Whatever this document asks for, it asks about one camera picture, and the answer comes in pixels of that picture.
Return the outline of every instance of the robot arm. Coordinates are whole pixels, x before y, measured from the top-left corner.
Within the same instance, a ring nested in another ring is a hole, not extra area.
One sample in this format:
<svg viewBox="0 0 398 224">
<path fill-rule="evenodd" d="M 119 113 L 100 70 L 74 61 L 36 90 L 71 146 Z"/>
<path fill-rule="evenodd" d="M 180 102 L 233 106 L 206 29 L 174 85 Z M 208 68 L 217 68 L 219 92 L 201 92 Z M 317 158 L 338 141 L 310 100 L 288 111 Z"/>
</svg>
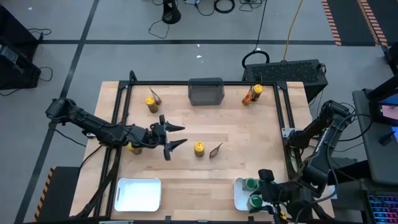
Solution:
<svg viewBox="0 0 398 224">
<path fill-rule="evenodd" d="M 54 123 L 65 125 L 65 123 L 71 122 L 81 127 L 83 134 L 95 134 L 100 144 L 111 148 L 125 146 L 129 142 L 136 148 L 148 147 L 153 149 L 158 145 L 163 145 L 164 157 L 167 161 L 170 160 L 170 152 L 186 141 L 186 139 L 167 141 L 166 131 L 179 131 L 185 128 L 166 122 L 164 115 L 159 116 L 159 123 L 150 125 L 150 130 L 134 124 L 130 126 L 111 124 L 87 113 L 78 107 L 73 100 L 67 98 L 54 99 L 45 114 Z"/>
<path fill-rule="evenodd" d="M 290 132 L 284 141 L 287 150 L 305 149 L 314 135 L 322 134 L 322 137 L 313 154 L 301 163 L 293 180 L 277 184 L 274 182 L 271 170 L 259 170 L 262 181 L 259 190 L 253 194 L 261 195 L 263 201 L 272 204 L 272 208 L 259 210 L 268 210 L 274 214 L 277 223 L 279 223 L 276 220 L 279 218 L 279 213 L 277 212 L 278 215 L 275 216 L 275 211 L 280 211 L 280 203 L 287 203 L 287 212 L 294 220 L 301 210 L 303 212 L 300 216 L 307 217 L 311 213 L 311 208 L 320 218 L 331 218 L 313 202 L 313 198 L 321 197 L 327 186 L 330 171 L 328 157 L 332 153 L 330 149 L 336 146 L 343 130 L 350 124 L 350 115 L 347 107 L 330 100 L 323 104 L 319 117 L 304 130 Z"/>
<path fill-rule="evenodd" d="M 313 196 L 319 198 L 328 182 L 330 167 L 328 157 L 337 143 L 343 130 L 350 124 L 351 120 L 346 119 L 349 109 L 332 100 L 323 104 L 321 113 L 312 123 L 302 131 L 292 131 L 285 140 L 287 149 L 305 149 L 312 137 L 322 134 L 315 150 L 300 165 L 296 181 L 310 189 Z"/>
</svg>

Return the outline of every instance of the white tray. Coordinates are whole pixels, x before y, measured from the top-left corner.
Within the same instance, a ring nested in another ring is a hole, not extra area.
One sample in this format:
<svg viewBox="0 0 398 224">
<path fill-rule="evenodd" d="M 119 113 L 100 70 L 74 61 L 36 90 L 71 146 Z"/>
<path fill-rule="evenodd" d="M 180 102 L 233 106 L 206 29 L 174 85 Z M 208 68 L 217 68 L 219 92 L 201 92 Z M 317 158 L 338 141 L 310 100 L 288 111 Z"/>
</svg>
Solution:
<svg viewBox="0 0 398 224">
<path fill-rule="evenodd" d="M 121 178 L 114 209 L 118 212 L 154 212 L 160 207 L 162 184 L 159 179 Z"/>
<path fill-rule="evenodd" d="M 238 209 L 239 211 L 249 211 L 248 200 L 249 200 L 250 195 L 254 191 L 243 190 L 242 189 L 243 182 L 244 182 L 244 179 L 242 179 L 242 178 L 237 178 L 237 179 L 235 179 L 235 182 L 234 182 L 235 208 Z M 271 205 L 271 204 L 263 201 L 262 206 L 266 206 L 266 205 Z"/>
</svg>

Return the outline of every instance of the yellow can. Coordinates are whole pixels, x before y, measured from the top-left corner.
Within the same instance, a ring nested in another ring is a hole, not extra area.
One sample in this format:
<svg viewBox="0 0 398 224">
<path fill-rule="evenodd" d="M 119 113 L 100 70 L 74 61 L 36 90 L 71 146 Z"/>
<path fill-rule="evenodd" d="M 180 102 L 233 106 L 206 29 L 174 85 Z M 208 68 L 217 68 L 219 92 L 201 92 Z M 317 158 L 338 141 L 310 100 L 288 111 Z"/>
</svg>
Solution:
<svg viewBox="0 0 398 224">
<path fill-rule="evenodd" d="M 129 144 L 127 144 L 127 149 L 132 152 L 135 155 L 139 155 L 142 153 L 142 148 L 135 148 L 131 145 L 131 142 L 129 142 Z"/>
<path fill-rule="evenodd" d="M 254 94 L 253 94 L 251 101 L 256 102 L 259 99 L 259 97 L 263 91 L 264 91 L 264 88 L 262 87 L 262 85 L 258 85 L 258 84 L 255 85 L 254 89 L 253 89 Z"/>
<path fill-rule="evenodd" d="M 195 155 L 197 157 L 202 157 L 205 155 L 205 144 L 203 142 L 196 142 L 193 146 L 193 149 L 195 150 Z"/>
<path fill-rule="evenodd" d="M 157 106 L 153 96 L 148 96 L 145 98 L 145 104 L 148 106 L 151 113 L 156 113 L 159 110 L 159 107 Z"/>
</svg>

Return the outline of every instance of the wooden table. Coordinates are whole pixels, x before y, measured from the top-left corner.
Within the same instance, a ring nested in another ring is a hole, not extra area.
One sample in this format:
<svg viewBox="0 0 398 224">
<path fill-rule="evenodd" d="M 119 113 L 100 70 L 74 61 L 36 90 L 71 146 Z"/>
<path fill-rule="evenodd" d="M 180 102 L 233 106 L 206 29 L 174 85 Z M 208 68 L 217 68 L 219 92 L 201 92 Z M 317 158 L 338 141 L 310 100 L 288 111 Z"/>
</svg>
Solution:
<svg viewBox="0 0 398 224">
<path fill-rule="evenodd" d="M 117 87 L 118 82 L 103 82 L 96 116 L 111 121 Z M 164 114 L 170 123 L 185 126 L 183 131 L 168 133 L 169 140 L 187 138 L 188 141 L 171 153 L 171 161 L 164 160 L 161 146 L 144 149 L 138 156 L 123 149 L 118 179 L 159 178 L 162 181 L 162 201 L 156 212 L 117 212 L 113 209 L 111 219 L 164 220 L 166 215 L 170 215 L 172 220 L 245 221 L 249 214 L 234 207 L 235 178 L 257 178 L 259 169 L 270 169 L 274 172 L 275 181 L 287 180 L 272 87 L 265 86 L 257 102 L 244 106 L 241 100 L 248 86 L 224 86 L 225 97 L 221 105 L 196 107 L 189 103 L 187 86 L 154 85 L 151 88 L 163 101 L 159 112 L 150 113 L 144 103 L 144 98 L 150 95 L 148 86 L 133 86 L 127 124 L 149 127 L 159 121 L 160 114 Z M 296 128 L 304 128 L 312 117 L 303 84 L 288 83 L 288 88 Z M 288 127 L 281 91 L 280 99 Z M 197 141 L 205 143 L 205 156 L 202 158 L 193 153 L 193 144 Z M 209 159 L 209 152 L 222 142 L 219 154 Z M 88 140 L 85 157 L 97 147 L 97 140 Z M 105 149 L 102 149 L 82 168 L 70 215 L 82 210 L 98 188 L 104 154 Z M 101 215 L 104 215 L 107 199 L 108 191 L 104 193 Z M 320 205 L 334 216 L 330 200 Z M 250 215 L 257 221 L 272 220 L 272 216 L 266 213 Z"/>
</svg>

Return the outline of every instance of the aluminum frame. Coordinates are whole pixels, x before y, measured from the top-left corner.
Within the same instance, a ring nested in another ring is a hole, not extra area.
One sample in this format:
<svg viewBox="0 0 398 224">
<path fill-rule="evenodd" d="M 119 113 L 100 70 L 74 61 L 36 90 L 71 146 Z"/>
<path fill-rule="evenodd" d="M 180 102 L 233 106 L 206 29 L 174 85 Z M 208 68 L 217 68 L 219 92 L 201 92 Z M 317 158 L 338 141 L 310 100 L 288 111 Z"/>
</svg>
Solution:
<svg viewBox="0 0 398 224">
<path fill-rule="evenodd" d="M 226 86 L 250 86 L 250 85 L 256 85 L 259 84 L 258 82 L 242 82 L 242 81 L 228 81 L 228 82 L 224 82 L 224 85 Z M 188 81 L 137 81 L 137 78 L 135 77 L 135 75 L 133 75 L 132 81 L 119 81 L 119 85 L 118 85 L 118 92 L 116 93 L 116 101 L 115 101 L 115 106 L 114 106 L 114 110 L 113 110 L 113 115 L 112 115 L 112 124 L 115 124 L 117 122 L 118 119 L 118 111 L 120 109 L 121 106 L 121 96 L 122 93 L 124 91 L 124 89 L 127 89 L 127 94 L 126 94 L 126 99 L 124 102 L 124 109 L 123 109 L 123 115 L 122 115 L 122 124 L 125 125 L 126 124 L 126 120 L 127 120 L 127 116 L 128 116 L 128 108 L 129 108 L 129 104 L 130 104 L 130 99 L 131 99 L 131 94 L 132 94 L 132 88 L 134 85 L 188 85 Z M 293 179 L 293 173 L 291 173 L 291 171 L 294 171 L 294 168 L 292 167 L 292 161 L 291 159 L 294 158 L 291 155 L 290 151 L 287 151 L 283 141 L 284 141 L 284 137 L 282 135 L 282 128 L 285 128 L 285 123 L 284 123 L 284 116 L 283 116 L 283 112 L 282 112 L 282 105 L 280 102 L 280 95 L 279 95 L 279 88 L 280 86 L 275 83 L 275 82 L 267 82 L 267 83 L 261 83 L 261 85 L 265 85 L 265 86 L 272 86 L 274 89 L 274 96 L 275 96 L 275 105 L 276 105 L 276 110 L 277 110 L 277 115 L 278 115 L 278 121 L 279 121 L 279 127 L 280 127 L 280 137 L 282 140 L 282 147 L 284 150 L 284 154 L 285 154 L 285 162 L 286 162 L 286 166 L 288 169 L 288 176 L 289 179 Z M 286 105 L 286 111 L 287 111 L 287 119 L 289 120 L 289 126 L 290 128 L 294 128 L 294 118 L 293 118 L 293 114 L 292 114 L 292 107 L 290 105 L 290 98 L 289 98 L 289 93 L 287 91 L 287 87 L 284 86 L 285 88 L 282 88 L 282 91 L 284 93 L 284 100 L 285 100 L 285 105 Z M 108 169 L 109 169 L 109 163 L 110 163 L 110 159 L 111 159 L 111 153 L 112 153 L 113 149 L 110 148 L 106 148 L 106 152 L 105 152 L 105 156 L 104 156 L 104 162 L 103 162 L 103 167 L 102 167 L 102 171 L 101 171 L 101 179 L 99 184 L 101 185 L 101 183 L 104 181 L 106 174 L 108 173 Z M 116 155 L 115 155 L 115 160 L 114 162 L 117 163 L 118 167 L 120 165 L 120 155 L 121 155 L 121 147 L 114 149 L 116 150 Z M 299 153 L 296 151 L 295 153 L 295 158 L 297 164 L 301 163 L 301 158 L 299 156 Z M 109 189 L 109 197 L 108 197 L 108 201 L 106 204 L 106 213 L 105 216 L 106 218 L 111 217 L 111 213 L 112 213 L 112 207 L 113 207 L 113 200 L 114 200 L 114 195 L 115 195 L 115 188 L 116 188 L 116 181 L 118 178 L 118 169 L 116 171 L 116 175 L 113 177 L 111 183 L 110 183 L 110 189 Z M 95 206 L 94 209 L 94 217 L 101 217 L 100 216 L 100 210 L 101 210 L 101 201 L 102 201 L 102 196 L 100 198 L 100 200 L 98 201 L 98 203 Z M 164 220 L 151 220 L 152 223 L 155 222 L 163 222 Z"/>
</svg>

